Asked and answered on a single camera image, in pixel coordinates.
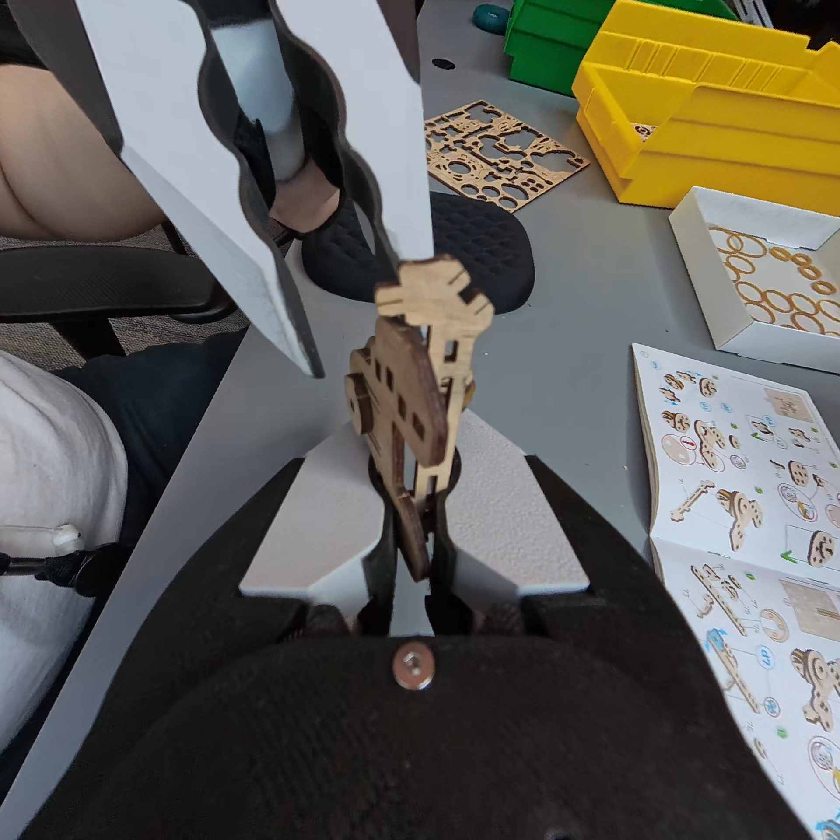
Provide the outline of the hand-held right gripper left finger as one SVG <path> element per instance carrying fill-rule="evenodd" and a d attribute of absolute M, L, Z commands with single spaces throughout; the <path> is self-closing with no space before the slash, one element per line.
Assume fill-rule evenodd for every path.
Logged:
<path fill-rule="evenodd" d="M 374 587 L 365 560 L 386 533 L 369 457 L 350 423 L 308 452 L 239 583 L 242 595 L 362 611 Z"/>

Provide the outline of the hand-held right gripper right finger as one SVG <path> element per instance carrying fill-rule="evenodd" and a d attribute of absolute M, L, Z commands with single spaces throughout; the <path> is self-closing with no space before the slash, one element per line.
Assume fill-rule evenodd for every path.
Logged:
<path fill-rule="evenodd" d="M 449 487 L 429 499 L 430 592 L 530 596 L 582 592 L 587 574 L 522 451 L 462 413 Z"/>

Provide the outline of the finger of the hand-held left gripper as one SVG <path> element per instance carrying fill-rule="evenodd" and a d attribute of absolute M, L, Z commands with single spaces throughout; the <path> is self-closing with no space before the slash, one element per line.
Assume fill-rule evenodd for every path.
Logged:
<path fill-rule="evenodd" d="M 394 277 L 434 257 L 419 83 L 422 2 L 272 3 L 307 151 L 368 219 Z"/>
<path fill-rule="evenodd" d="M 239 105 L 207 24 L 184 2 L 76 2 L 122 134 L 121 157 L 238 307 L 311 377 L 324 370 L 234 143 Z"/>

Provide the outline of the wooden model assembly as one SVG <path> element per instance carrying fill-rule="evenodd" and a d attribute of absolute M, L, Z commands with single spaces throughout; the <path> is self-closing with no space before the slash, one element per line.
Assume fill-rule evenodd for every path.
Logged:
<path fill-rule="evenodd" d="M 345 395 L 399 522 L 415 581 L 427 578 L 427 535 L 437 494 L 448 488 L 460 417 L 475 391 L 478 337 L 495 309 L 457 258 L 405 261 L 397 282 L 374 290 L 377 320 L 350 355 Z"/>

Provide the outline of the person's left forearm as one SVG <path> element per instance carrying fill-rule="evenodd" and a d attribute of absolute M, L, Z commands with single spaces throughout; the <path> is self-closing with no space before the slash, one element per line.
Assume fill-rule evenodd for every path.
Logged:
<path fill-rule="evenodd" d="M 1 235 L 112 242 L 165 214 L 47 70 L 1 67 Z"/>

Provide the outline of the laser-cut plywood sheet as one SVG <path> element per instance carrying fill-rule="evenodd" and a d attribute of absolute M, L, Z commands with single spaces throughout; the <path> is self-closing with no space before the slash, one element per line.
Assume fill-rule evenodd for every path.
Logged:
<path fill-rule="evenodd" d="M 590 163 L 482 100 L 437 115 L 424 127 L 428 173 L 462 196 L 510 213 Z"/>

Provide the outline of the green plastic bin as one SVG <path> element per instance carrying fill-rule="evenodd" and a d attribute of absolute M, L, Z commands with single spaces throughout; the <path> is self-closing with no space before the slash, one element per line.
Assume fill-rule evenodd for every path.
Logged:
<path fill-rule="evenodd" d="M 614 1 L 517 1 L 505 39 L 513 81 L 572 95 L 586 51 Z"/>

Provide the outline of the person's dark pants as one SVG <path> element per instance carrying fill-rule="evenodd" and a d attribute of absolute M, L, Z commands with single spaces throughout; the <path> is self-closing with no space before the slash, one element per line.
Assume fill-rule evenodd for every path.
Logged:
<path fill-rule="evenodd" d="M 103 355 L 56 371 L 100 405 L 122 440 L 128 460 L 122 545 L 139 541 L 245 333 Z"/>

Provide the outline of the open instruction booklet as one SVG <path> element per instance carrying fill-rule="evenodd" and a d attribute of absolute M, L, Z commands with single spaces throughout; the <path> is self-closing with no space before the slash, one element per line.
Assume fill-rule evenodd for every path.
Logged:
<path fill-rule="evenodd" d="M 632 351 L 657 572 L 771 783 L 838 838 L 838 446 L 803 390 Z"/>

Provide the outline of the person's white shirt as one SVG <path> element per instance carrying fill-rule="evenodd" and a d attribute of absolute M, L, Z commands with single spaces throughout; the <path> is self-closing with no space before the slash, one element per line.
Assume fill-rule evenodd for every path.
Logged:
<path fill-rule="evenodd" d="M 122 442 L 90 397 L 1 353 L 1 551 L 55 559 L 71 539 L 117 541 L 127 496 Z M 1 582 L 1 750 L 44 698 L 92 600 L 32 576 Z"/>

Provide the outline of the white cardboard box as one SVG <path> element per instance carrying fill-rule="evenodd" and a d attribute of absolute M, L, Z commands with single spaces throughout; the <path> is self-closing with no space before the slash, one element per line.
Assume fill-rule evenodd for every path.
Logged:
<path fill-rule="evenodd" d="M 669 222 L 718 350 L 839 372 L 838 217 L 695 186 Z"/>

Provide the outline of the yellow plastic bin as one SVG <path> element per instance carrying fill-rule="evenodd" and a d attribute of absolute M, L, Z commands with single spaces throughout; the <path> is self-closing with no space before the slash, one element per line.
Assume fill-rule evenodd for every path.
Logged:
<path fill-rule="evenodd" d="M 616 198 L 674 208 L 692 186 L 838 215 L 839 48 L 616 2 L 572 86 Z M 657 127 L 645 142 L 632 123 Z"/>

